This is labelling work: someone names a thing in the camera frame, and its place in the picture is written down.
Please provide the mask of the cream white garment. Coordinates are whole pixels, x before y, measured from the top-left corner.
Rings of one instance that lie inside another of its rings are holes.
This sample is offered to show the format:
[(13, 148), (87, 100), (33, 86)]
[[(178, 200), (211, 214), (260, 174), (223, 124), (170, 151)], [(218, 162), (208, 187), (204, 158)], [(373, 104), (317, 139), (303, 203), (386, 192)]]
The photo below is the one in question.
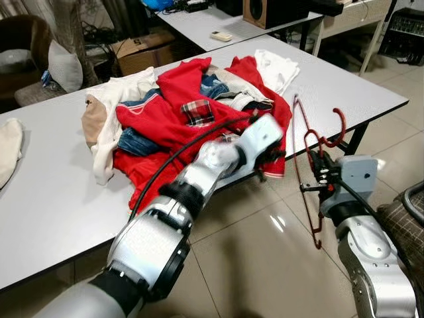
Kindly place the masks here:
[(89, 148), (93, 155), (91, 171), (98, 185), (105, 186), (114, 176), (114, 151), (118, 148), (119, 137), (123, 133), (116, 115), (119, 103), (141, 100), (148, 91), (157, 88), (157, 75), (149, 67), (142, 72), (125, 77), (113, 77), (97, 87), (85, 89), (85, 96), (96, 97), (105, 106), (107, 118), (100, 132), (97, 144)]

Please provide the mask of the large white table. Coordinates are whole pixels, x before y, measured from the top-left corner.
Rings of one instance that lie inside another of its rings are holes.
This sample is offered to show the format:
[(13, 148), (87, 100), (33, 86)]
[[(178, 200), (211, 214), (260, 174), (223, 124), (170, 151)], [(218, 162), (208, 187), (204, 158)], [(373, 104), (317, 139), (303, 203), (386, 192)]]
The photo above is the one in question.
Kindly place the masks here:
[[(264, 49), (297, 62), (300, 73), (285, 90), (299, 98), (309, 124), (321, 135), (340, 130), (333, 109), (358, 133), (404, 106), (406, 97), (270, 36), (243, 40), (210, 52), (214, 66)], [(93, 176), (81, 116), (85, 91), (76, 91), (0, 114), (24, 127), (21, 160), (0, 189), (0, 293), (111, 242), (129, 217), (133, 185), (115, 173), (106, 185)]]

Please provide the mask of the red polo shirt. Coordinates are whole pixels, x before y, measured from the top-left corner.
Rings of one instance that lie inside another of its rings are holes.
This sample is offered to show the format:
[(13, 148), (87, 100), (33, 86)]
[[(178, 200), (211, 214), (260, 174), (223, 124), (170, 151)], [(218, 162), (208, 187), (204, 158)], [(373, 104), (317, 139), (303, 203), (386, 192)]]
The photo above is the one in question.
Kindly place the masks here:
[(129, 207), (151, 203), (204, 142), (242, 135), (248, 116), (271, 115), (288, 130), (293, 111), (282, 92), (292, 81), (286, 70), (297, 69), (276, 55), (269, 62), (256, 54), (236, 57), (222, 69), (210, 58), (194, 58), (161, 73), (143, 98), (120, 102), (116, 118), (131, 136), (119, 137), (114, 166), (135, 187)]

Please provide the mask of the white t-shirt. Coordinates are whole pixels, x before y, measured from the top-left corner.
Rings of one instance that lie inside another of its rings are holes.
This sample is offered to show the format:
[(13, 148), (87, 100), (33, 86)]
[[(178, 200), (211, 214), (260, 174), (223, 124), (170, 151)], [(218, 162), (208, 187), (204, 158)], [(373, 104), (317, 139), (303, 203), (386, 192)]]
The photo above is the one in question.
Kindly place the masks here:
[(279, 96), (285, 93), (285, 90), (300, 73), (297, 62), (264, 49), (255, 51), (254, 58), (264, 85)]

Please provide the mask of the grey cushion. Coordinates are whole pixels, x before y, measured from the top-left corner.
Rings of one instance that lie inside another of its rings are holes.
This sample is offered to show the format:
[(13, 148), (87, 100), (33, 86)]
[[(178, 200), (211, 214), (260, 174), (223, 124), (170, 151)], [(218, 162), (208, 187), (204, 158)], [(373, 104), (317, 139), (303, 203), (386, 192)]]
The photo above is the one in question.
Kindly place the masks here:
[(78, 91), (83, 85), (83, 69), (79, 58), (52, 40), (48, 49), (48, 71), (66, 93)]

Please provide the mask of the grey beige garment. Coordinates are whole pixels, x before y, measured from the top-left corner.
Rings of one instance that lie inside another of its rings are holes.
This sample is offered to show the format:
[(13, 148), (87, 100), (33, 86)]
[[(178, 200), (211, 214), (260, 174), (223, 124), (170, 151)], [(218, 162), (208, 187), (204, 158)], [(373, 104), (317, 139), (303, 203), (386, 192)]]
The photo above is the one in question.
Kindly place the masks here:
[(273, 101), (245, 79), (215, 66), (210, 66), (206, 75), (215, 76), (216, 83), (221, 83), (227, 87), (224, 93), (214, 93), (214, 100), (236, 110), (272, 109)]

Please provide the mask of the beige desk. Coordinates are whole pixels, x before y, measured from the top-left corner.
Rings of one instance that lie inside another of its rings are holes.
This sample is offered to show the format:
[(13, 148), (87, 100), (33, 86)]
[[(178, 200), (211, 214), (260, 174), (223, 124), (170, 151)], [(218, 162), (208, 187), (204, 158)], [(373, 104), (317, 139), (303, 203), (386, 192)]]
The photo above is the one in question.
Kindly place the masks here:
[(312, 55), (319, 55), (322, 40), (325, 38), (376, 23), (376, 29), (358, 70), (358, 76), (363, 76), (368, 69), (372, 56), (378, 51), (378, 41), (384, 29), (385, 20), (390, 18), (396, 3), (397, 0), (356, 0), (355, 2), (344, 4), (339, 15), (335, 17), (324, 16), (318, 25), (318, 34), (312, 49)]

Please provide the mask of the white desk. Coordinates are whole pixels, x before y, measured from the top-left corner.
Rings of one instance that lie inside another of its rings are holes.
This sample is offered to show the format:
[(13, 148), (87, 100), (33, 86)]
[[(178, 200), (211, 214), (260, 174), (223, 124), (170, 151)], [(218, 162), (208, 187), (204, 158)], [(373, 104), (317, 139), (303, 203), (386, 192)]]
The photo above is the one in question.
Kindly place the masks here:
[[(182, 36), (191, 40), (192, 43), (206, 52), (237, 44), (243, 42), (243, 40), (250, 40), (263, 36), (263, 34), (268, 34), (275, 30), (288, 29), (291, 27), (302, 27), (307, 29), (311, 23), (315, 21), (320, 22), (324, 17), (320, 13), (310, 12), (308, 16), (303, 19), (296, 19), (294, 22), (278, 25), (270, 29), (260, 29), (260, 27), (244, 21), (242, 15), (230, 16), (215, 7), (193, 13), (184, 10), (175, 13), (159, 12), (157, 16), (163, 19), (172, 29), (181, 33)], [(210, 33), (213, 31), (232, 34), (233, 39), (231, 39), (230, 42), (220, 42), (220, 40), (212, 39)]]

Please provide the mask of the plaid cushion metal chair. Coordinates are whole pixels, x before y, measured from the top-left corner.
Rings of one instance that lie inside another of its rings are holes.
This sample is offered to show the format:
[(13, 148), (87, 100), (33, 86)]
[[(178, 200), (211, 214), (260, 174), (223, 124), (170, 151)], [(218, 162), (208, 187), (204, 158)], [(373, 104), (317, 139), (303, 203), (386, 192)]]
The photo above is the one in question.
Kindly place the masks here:
[(424, 267), (424, 182), (397, 194), (378, 208), (378, 220), (400, 251), (407, 266)]

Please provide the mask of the cream cloth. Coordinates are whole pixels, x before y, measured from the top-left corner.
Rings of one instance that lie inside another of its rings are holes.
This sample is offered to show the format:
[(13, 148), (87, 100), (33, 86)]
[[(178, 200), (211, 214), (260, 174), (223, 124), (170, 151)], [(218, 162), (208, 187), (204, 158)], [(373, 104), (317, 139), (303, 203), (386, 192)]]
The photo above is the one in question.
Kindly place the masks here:
[(12, 178), (21, 159), (23, 137), (23, 124), (17, 118), (0, 125), (0, 189)]

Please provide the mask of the black audio equipment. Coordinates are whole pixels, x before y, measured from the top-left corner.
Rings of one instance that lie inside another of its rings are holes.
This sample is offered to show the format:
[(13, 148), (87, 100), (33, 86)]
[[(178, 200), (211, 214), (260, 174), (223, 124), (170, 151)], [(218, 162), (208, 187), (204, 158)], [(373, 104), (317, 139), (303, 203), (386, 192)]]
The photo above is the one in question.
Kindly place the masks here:
[(394, 58), (400, 64), (420, 66), (424, 54), (423, 42), (424, 12), (400, 9), (391, 15), (378, 53)]

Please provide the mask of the wooden black speaker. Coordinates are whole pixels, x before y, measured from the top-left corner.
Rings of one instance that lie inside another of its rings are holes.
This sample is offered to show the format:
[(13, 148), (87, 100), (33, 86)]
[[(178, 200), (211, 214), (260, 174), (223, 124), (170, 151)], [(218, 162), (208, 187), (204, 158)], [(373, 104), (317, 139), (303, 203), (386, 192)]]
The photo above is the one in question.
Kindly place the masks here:
[(260, 29), (291, 23), (308, 14), (302, 0), (243, 0), (243, 19)]

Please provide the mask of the brown cardboard box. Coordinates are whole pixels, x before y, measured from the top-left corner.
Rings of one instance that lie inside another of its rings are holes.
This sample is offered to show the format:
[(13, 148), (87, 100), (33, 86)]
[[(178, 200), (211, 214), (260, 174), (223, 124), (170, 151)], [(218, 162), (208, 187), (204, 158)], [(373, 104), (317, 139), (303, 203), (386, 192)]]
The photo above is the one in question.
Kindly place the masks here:
[(111, 45), (122, 76), (142, 72), (149, 67), (166, 66), (174, 61), (170, 31), (158, 31), (128, 38)]

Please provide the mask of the tan garment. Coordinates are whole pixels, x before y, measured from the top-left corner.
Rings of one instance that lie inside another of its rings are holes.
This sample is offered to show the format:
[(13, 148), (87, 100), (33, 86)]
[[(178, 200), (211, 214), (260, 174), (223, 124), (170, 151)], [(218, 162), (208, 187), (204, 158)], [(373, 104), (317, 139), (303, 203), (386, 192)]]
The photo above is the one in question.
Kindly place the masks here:
[(85, 111), (81, 116), (82, 130), (88, 148), (97, 144), (98, 136), (103, 130), (107, 118), (105, 106), (93, 95), (85, 97)]

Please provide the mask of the brown chair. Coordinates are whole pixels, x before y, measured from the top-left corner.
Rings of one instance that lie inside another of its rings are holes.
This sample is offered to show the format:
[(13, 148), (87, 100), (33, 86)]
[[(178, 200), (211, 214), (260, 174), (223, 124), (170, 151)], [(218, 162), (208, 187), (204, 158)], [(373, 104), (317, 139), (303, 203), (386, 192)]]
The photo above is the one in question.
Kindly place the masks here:
[(48, 49), (57, 42), (81, 63), (83, 88), (99, 82), (93, 66), (87, 61), (81, 19), (78, 15), (60, 15), (57, 31), (45, 19), (36, 15), (17, 15), (0, 19), (0, 54), (21, 49), (30, 52), (24, 70), (4, 74), (0, 72), (0, 114), (48, 98), (69, 93), (58, 83), (45, 85), (42, 76), (48, 70)]

